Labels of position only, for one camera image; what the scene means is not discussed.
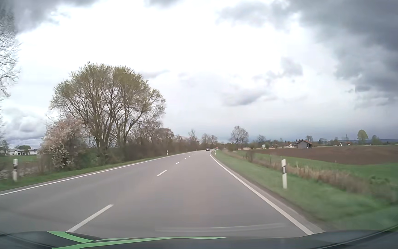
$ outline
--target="white house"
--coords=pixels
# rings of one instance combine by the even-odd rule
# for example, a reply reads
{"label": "white house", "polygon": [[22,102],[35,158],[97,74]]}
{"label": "white house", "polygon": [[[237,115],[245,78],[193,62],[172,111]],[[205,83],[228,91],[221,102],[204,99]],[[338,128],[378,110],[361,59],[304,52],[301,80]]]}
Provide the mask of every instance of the white house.
{"label": "white house", "polygon": [[25,156],[25,155],[37,155],[38,150],[30,149],[30,150],[20,150],[20,149],[8,149],[7,151],[0,151],[0,153],[14,155],[14,156]]}

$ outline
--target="barn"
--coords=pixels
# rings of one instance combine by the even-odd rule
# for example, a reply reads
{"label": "barn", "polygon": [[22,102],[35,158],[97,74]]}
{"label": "barn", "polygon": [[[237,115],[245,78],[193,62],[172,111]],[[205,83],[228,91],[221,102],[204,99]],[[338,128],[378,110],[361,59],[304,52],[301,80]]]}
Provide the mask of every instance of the barn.
{"label": "barn", "polygon": [[298,149],[311,149],[312,143],[309,142],[308,140],[300,140],[297,142],[297,148]]}

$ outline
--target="building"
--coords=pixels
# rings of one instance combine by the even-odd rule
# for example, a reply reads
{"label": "building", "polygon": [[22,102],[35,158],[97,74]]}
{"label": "building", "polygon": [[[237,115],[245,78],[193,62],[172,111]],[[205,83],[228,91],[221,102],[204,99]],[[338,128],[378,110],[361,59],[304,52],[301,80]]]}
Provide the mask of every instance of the building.
{"label": "building", "polygon": [[300,140],[297,142],[297,148],[298,149],[311,149],[312,143],[309,142],[308,140]]}
{"label": "building", "polygon": [[29,149],[29,150],[8,149],[6,151],[0,151],[0,153],[12,155],[12,156],[26,156],[26,155],[37,155],[38,150],[36,150],[36,149]]}

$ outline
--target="green field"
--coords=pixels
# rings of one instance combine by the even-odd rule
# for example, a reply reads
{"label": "green field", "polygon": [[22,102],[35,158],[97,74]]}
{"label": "green field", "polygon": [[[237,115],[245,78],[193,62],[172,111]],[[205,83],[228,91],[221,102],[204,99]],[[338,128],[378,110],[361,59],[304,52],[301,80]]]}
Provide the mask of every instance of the green field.
{"label": "green field", "polygon": [[284,190],[282,174],[277,170],[249,163],[222,151],[218,151],[216,158],[333,229],[386,229],[398,224],[398,205],[391,206],[372,196],[348,193],[329,184],[290,174],[288,189]]}
{"label": "green field", "polygon": [[37,155],[29,156],[0,156],[0,162],[10,162],[13,163],[13,159],[18,159],[18,163],[22,162],[35,162],[38,160]]}
{"label": "green field", "polygon": [[[245,155],[246,151],[238,151],[238,155]],[[305,158],[289,157],[289,156],[270,156],[268,154],[255,153],[255,158],[265,162],[272,162],[286,159],[290,166],[311,167],[315,169],[340,170],[346,171],[358,177],[370,179],[373,176],[380,179],[389,179],[390,183],[398,187],[398,163],[369,164],[369,165],[347,165],[340,163],[330,163]]]}

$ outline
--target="grass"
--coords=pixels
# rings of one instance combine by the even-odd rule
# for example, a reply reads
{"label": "grass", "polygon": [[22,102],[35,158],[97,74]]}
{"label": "grass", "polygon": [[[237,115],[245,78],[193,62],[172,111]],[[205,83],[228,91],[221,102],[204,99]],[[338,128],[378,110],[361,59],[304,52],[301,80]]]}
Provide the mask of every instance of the grass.
{"label": "grass", "polygon": [[[238,151],[238,155],[243,156],[245,151]],[[256,153],[255,157],[259,160],[269,162],[270,155]],[[324,161],[317,161],[305,158],[297,158],[290,156],[271,156],[271,160],[280,161],[286,159],[290,166],[299,165],[299,167],[308,166],[314,169],[327,169],[327,170],[341,170],[349,172],[358,177],[369,179],[372,176],[378,178],[387,178],[392,184],[398,185],[398,163],[383,163],[383,164],[369,164],[369,165],[348,165],[340,163],[330,163]]]}
{"label": "grass", "polygon": [[125,162],[125,163],[108,164],[108,165],[104,165],[104,166],[85,168],[85,169],[81,169],[81,170],[56,172],[56,173],[37,175],[37,176],[20,177],[18,182],[16,182],[16,183],[13,182],[11,179],[1,180],[0,181],[0,191],[14,189],[14,188],[18,188],[18,187],[24,187],[24,186],[28,186],[28,185],[32,185],[32,184],[39,184],[39,183],[43,183],[43,182],[48,182],[48,181],[66,178],[66,177],[75,176],[75,175],[81,175],[81,174],[85,174],[85,173],[96,172],[96,171],[100,171],[100,170],[104,170],[104,169],[108,169],[108,168],[118,167],[118,166],[131,164],[131,163],[143,162],[143,161],[160,158],[160,157],[162,157],[162,156],[145,158],[145,159],[135,160],[135,161],[129,161],[129,162]]}
{"label": "grass", "polygon": [[18,163],[23,162],[35,162],[38,160],[36,155],[29,155],[29,156],[0,156],[0,162],[13,162],[13,159],[18,159]]}
{"label": "grass", "polygon": [[334,229],[386,229],[398,224],[398,205],[372,196],[348,193],[329,184],[288,175],[218,151],[216,158],[247,179],[271,190]]}

